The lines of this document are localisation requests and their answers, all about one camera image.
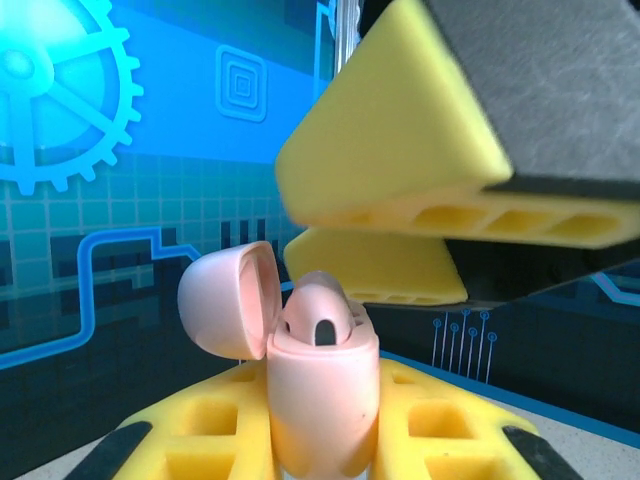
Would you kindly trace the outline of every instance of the table surface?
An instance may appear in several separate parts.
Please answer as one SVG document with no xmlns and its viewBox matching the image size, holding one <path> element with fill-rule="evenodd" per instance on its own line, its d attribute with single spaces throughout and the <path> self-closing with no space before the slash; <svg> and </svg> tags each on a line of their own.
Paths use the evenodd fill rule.
<svg viewBox="0 0 640 480">
<path fill-rule="evenodd" d="M 640 449 L 488 400 L 534 423 L 540 434 L 585 480 L 640 480 Z M 62 480 L 97 443 L 98 440 L 85 445 L 16 480 Z"/>
</svg>

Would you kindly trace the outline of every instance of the metal rod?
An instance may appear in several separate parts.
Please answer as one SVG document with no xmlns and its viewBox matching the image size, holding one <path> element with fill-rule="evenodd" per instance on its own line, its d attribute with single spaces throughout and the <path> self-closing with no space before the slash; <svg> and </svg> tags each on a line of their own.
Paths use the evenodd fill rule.
<svg viewBox="0 0 640 480">
<path fill-rule="evenodd" d="M 334 76 L 340 72 L 356 48 L 356 39 L 358 37 L 358 17 L 360 14 L 359 0 L 336 1 Z"/>
</svg>

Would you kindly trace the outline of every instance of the earbud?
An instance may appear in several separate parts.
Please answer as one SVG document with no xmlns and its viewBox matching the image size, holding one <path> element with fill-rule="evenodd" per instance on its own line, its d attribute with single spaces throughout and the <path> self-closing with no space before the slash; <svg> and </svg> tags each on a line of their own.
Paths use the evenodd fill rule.
<svg viewBox="0 0 640 480">
<path fill-rule="evenodd" d="M 302 277 L 282 312 L 290 335 L 308 345 L 341 345 L 355 322 L 340 283 L 325 272 Z"/>
</svg>

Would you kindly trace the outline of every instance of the square spiral icon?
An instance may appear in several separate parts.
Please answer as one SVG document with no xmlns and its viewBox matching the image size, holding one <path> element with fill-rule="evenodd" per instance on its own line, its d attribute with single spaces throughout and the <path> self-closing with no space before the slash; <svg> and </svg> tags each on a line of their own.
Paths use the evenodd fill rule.
<svg viewBox="0 0 640 480">
<path fill-rule="evenodd" d="M 231 118 L 262 122 L 267 116 L 267 65 L 229 45 L 216 51 L 216 107 Z"/>
</svg>

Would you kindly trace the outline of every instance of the yellow foam gripper pad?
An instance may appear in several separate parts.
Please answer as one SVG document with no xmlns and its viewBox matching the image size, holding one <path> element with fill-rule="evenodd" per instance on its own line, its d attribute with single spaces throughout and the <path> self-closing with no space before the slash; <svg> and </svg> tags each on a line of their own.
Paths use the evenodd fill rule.
<svg viewBox="0 0 640 480">
<path fill-rule="evenodd" d="M 528 421 L 392 360 L 380 388 L 372 480 L 539 480 L 502 430 Z"/>
<path fill-rule="evenodd" d="M 153 429 L 114 480 L 280 480 L 271 450 L 264 362 L 182 390 L 123 423 Z"/>
<path fill-rule="evenodd" d="M 602 248 L 640 237 L 640 205 L 489 191 L 511 159 L 420 0 L 394 0 L 276 161 L 294 222 Z"/>
<path fill-rule="evenodd" d="M 311 228 L 286 246 L 284 260 L 294 284 L 322 270 L 363 303 L 440 305 L 467 299 L 440 239 Z"/>
</svg>

